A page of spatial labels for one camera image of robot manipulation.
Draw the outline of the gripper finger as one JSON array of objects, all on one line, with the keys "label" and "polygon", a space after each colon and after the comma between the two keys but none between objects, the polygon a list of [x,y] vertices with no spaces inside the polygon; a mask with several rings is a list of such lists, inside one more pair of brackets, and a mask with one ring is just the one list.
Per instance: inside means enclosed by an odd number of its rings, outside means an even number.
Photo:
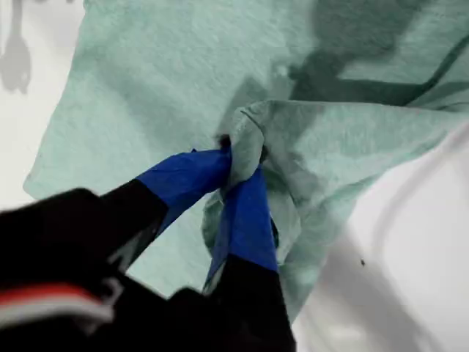
[{"label": "gripper finger", "polygon": [[204,290],[249,317],[288,320],[260,167],[224,198]]},{"label": "gripper finger", "polygon": [[101,196],[116,226],[108,261],[129,269],[187,209],[226,184],[231,165],[231,141],[223,135],[217,149],[172,155]]}]

